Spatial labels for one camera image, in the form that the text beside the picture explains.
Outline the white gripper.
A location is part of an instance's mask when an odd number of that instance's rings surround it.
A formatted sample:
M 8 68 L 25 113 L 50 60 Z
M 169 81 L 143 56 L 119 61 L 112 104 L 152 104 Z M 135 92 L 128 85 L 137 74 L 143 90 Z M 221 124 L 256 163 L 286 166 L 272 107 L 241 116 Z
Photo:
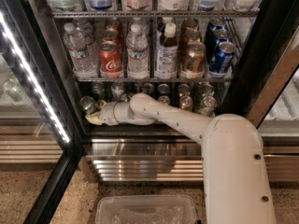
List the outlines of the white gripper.
M 96 104 L 97 107 L 101 109 L 99 115 L 100 118 L 98 118 L 97 115 L 86 115 L 85 119 L 87 121 L 94 125 L 101 125 L 103 123 L 108 126 L 114 126 L 118 124 L 114 115 L 115 102 L 107 103 L 105 100 L 99 100 Z

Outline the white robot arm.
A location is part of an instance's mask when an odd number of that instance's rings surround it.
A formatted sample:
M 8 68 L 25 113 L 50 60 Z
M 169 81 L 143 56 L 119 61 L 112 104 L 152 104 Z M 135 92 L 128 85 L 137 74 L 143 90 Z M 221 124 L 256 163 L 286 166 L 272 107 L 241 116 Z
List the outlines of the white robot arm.
M 127 103 L 108 103 L 86 119 L 109 126 L 159 120 L 201 146 L 207 224 L 277 224 L 263 139 L 247 119 L 234 114 L 206 117 L 145 93 Z

